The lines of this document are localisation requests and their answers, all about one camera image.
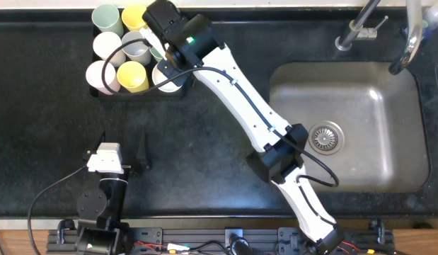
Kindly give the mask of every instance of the chrome faucet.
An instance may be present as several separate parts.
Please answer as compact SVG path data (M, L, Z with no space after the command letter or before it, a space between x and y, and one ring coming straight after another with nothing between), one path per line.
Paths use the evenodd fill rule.
M335 40L335 46L342 51L349 50L354 40L374 40L377 36L377 29L387 20L385 19L375 28L364 28L363 24L368 16L374 11L381 0L370 0L367 5L360 11L355 20L349 23L344 33ZM420 0L406 0L408 12L408 39L401 55L401 58L392 63L388 68L391 74L399 74L405 69L415 56L420 46L423 33L422 4Z

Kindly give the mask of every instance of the wooden table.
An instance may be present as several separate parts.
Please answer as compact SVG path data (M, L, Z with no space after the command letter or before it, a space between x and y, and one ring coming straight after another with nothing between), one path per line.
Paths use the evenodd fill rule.
M397 250L409 255L438 254L438 229L395 229ZM40 252L45 252L47 230L34 230L33 235ZM2 246L7 254L34 254L27 230L0 231Z

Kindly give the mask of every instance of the black countertop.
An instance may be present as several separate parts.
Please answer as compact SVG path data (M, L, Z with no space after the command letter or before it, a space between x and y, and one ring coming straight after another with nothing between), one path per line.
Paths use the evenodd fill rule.
M334 40L357 12L205 13L216 21L239 67L268 100L269 78L282 64L390 62L400 56L404 10L378 10L368 26L387 12L391 18L375 41L356 42L349 52L335 49ZM38 13L0 13L0 217L25 216L39 191L81 166L82 153L103 130L120 134L126 157L135 155L143 130L149 137L153 170L129 180L125 217L292 215L279 191L247 166L250 142L208 88L195 84L181 101L101 102L88 94L85 82L93 54L89 11L45 13L46 20ZM438 216L436 67L438 34L409 66L420 88L429 181L412 193L319 193L330 214ZM78 174L41 197L34 213L75 217L77 197L97 185L97 175Z

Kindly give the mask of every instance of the green light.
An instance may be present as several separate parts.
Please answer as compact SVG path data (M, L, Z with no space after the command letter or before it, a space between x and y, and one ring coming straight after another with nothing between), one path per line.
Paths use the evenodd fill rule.
M195 43L195 39L192 37L192 36L189 36L187 39L185 39L187 42L188 42L188 44L193 44L193 43Z

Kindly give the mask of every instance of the stainless steel sink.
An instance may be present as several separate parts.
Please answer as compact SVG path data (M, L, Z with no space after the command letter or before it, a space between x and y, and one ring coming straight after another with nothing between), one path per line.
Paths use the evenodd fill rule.
M338 188L317 191L408 192L429 176L417 84L389 63L291 63L270 80L270 105L310 131L306 150L339 177ZM306 171L329 175L303 156Z

